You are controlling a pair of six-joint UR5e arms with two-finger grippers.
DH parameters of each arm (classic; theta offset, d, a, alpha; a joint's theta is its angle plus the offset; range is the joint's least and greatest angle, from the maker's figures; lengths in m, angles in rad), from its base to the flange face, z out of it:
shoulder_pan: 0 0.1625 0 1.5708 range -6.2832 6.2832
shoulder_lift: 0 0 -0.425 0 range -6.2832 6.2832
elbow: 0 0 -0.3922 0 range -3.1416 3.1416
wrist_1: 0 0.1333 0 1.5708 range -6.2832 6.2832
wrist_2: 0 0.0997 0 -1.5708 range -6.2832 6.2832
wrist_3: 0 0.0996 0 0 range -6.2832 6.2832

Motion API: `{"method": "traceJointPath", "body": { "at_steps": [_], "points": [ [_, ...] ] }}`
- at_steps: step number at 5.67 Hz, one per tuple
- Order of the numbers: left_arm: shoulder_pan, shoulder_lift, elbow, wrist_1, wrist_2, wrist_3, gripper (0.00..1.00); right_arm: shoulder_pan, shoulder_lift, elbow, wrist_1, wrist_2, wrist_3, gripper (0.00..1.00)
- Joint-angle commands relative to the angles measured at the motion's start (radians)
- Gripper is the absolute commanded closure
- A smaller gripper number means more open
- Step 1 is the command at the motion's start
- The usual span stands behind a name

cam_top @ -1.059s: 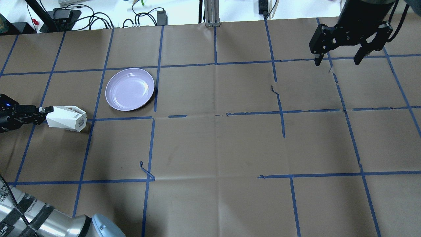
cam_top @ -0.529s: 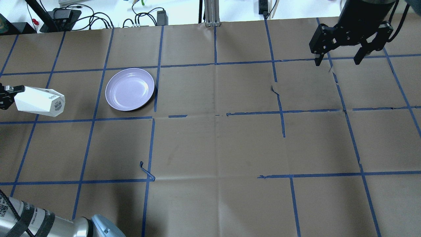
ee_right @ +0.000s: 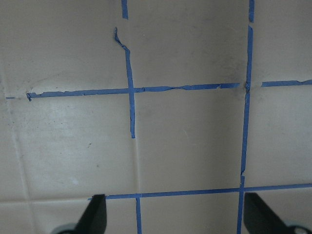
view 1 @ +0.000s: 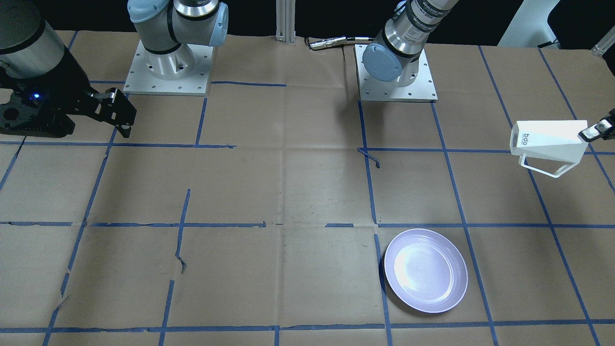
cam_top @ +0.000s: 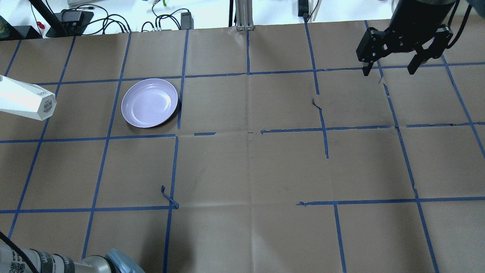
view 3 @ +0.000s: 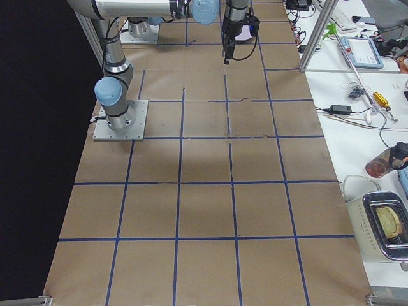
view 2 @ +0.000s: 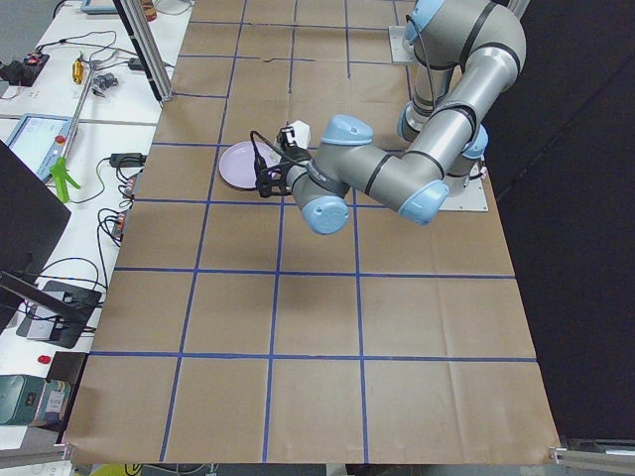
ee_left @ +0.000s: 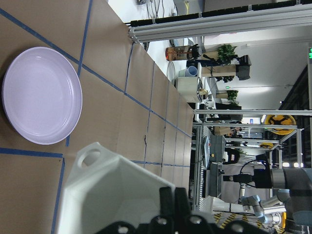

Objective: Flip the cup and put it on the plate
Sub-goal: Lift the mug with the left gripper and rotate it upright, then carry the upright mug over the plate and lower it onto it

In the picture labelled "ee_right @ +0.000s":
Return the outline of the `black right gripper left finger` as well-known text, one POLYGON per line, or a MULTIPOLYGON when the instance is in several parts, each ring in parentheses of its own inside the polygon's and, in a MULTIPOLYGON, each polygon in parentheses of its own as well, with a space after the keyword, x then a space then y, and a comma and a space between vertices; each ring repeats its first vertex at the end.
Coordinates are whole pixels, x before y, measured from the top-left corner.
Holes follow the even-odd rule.
POLYGON ((107 226, 106 196, 94 195, 74 228, 76 234, 103 234, 107 226))

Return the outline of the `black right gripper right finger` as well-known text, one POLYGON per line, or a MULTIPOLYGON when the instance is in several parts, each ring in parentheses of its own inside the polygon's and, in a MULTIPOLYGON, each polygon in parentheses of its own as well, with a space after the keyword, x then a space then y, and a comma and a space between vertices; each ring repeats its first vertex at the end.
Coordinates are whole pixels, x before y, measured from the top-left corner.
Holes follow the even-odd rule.
POLYGON ((288 227, 257 193, 245 193, 243 222, 250 234, 286 234, 288 227))

